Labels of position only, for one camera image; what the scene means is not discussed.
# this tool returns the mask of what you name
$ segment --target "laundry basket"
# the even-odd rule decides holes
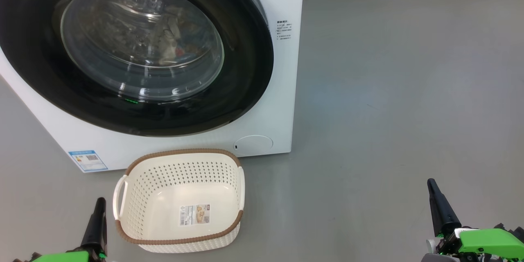
[[[236,238],[244,197],[244,171],[230,152],[159,152],[127,168],[116,184],[113,214],[120,236],[148,251],[206,251]]]

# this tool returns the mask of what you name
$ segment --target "perforated basket wall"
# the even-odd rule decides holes
[[[175,154],[180,155],[177,157],[179,161],[161,164],[155,162],[155,165],[146,161]],[[239,167],[240,162],[233,154],[217,149],[168,151],[139,158],[129,166],[125,173],[126,176],[123,177],[128,187],[123,197],[126,201],[119,214],[116,206],[121,183],[115,189],[113,206],[116,227],[120,236],[130,243],[138,244],[156,253],[187,253],[227,246],[236,238],[243,214],[243,171]],[[233,188],[238,207],[238,215],[234,223],[222,232],[213,235],[172,240],[144,239],[144,216],[147,202],[153,193],[164,187],[189,183],[224,183]]]

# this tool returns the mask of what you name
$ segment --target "basket label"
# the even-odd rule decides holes
[[[211,206],[209,204],[181,206],[180,207],[180,226],[209,223]]]

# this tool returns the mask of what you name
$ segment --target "concrete floor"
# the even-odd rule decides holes
[[[108,261],[418,261],[433,177],[464,225],[524,225],[524,0],[305,0],[294,149],[242,159],[234,243]],[[0,260],[76,247],[122,171],[82,174],[0,82]]]

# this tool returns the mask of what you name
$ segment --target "white washing machine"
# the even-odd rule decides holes
[[[83,172],[290,152],[303,0],[0,0],[0,74]]]

